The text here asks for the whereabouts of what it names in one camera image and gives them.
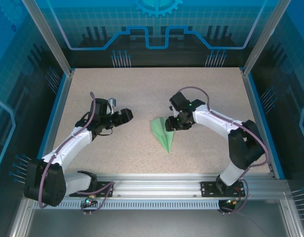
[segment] green paper airplane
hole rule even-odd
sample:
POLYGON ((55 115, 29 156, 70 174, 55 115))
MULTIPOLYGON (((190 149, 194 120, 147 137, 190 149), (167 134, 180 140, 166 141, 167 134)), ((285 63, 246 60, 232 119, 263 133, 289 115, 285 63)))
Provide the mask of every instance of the green paper airplane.
POLYGON ((151 121, 151 128, 154 136, 161 145, 170 153, 174 132, 168 132, 165 129, 166 117, 159 117, 151 121))

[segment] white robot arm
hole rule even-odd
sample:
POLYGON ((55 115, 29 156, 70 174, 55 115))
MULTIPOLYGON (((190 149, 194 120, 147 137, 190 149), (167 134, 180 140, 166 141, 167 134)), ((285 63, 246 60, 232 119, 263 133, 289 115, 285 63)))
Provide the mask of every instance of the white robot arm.
POLYGON ((112 129, 127 123, 132 120, 133 115, 129 109, 122 109, 121 114, 119 112, 114 113, 115 99, 113 98, 110 100, 95 99, 95 101, 95 115, 92 121, 89 122, 91 113, 87 112, 75 124, 72 133, 62 144, 41 160, 32 160, 28 163, 24 189, 25 197, 38 200, 42 174, 48 163, 51 164, 44 179, 43 203, 57 206, 66 195, 84 190, 89 192, 97 190, 97 176, 95 174, 79 171, 76 174, 65 175, 65 171, 84 147, 98 135, 104 135, 101 134, 103 129, 112 129))
POLYGON ((166 120, 167 131, 187 130, 198 123, 228 140, 231 162, 216 180, 217 188, 221 193, 235 184, 245 170, 264 153, 259 143, 236 125, 244 126, 260 138, 254 122, 250 120, 241 122, 228 118, 214 110, 209 110, 208 106, 200 100, 190 102, 181 92, 176 93, 170 102, 174 116, 166 120))

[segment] gray floor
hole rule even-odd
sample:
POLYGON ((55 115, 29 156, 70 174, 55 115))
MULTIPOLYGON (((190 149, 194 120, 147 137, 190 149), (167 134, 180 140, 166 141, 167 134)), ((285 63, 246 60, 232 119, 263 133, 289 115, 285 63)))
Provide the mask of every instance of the gray floor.
MULTIPOLYGON (((71 133, 90 108, 90 91, 98 98, 117 100, 134 118, 108 137, 97 137, 84 148, 67 172, 93 173, 220 173, 228 165, 228 142, 202 125, 177 131, 170 154, 151 131, 150 121, 170 116, 169 99, 180 88, 193 85, 211 96, 211 108, 231 118, 254 120, 239 68, 129 68, 76 69, 63 111, 55 146, 71 133)), ((205 96, 186 90, 191 101, 205 96)), ((266 166, 250 172, 268 173, 266 166)))
MULTIPOLYGON (((249 215, 270 237, 287 236, 280 206, 249 201, 249 215)), ((35 210, 27 237, 263 237, 248 218, 222 216, 216 210, 99 211, 84 216, 76 210, 35 210)))

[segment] beige work surface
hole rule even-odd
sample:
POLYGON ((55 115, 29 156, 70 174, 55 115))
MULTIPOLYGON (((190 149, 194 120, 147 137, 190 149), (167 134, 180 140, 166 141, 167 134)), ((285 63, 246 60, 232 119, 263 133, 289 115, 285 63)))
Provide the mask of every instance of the beige work surface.
MULTIPOLYGON (((58 146, 90 109, 96 98, 115 98, 117 110, 129 108, 134 118, 85 147, 67 171, 94 173, 219 173, 230 162, 228 142, 209 128, 195 124, 174 132, 170 154, 152 134, 150 121, 173 115, 169 99, 184 86, 198 86, 210 96, 210 107, 228 117, 254 120, 238 68, 76 69, 56 137, 58 146)), ((190 101, 206 102, 204 94, 187 89, 190 101)), ((251 172, 269 172, 266 166, 251 172)))

